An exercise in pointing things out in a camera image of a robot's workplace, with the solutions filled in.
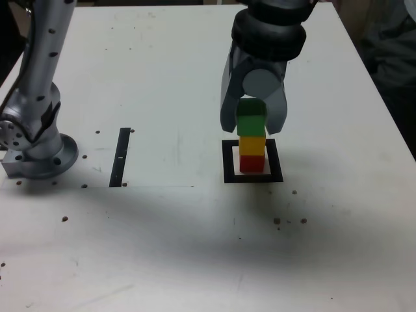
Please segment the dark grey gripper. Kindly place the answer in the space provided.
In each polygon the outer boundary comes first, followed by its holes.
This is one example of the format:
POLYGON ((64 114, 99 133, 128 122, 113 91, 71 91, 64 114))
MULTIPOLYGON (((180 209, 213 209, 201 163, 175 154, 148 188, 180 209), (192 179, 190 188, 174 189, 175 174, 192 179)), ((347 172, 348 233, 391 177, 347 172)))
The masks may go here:
POLYGON ((223 131, 232 133, 236 128, 237 105, 245 94, 266 105, 268 134, 281 132, 287 117, 284 87, 287 63, 253 57, 235 42, 231 43, 221 84, 220 124, 223 131))

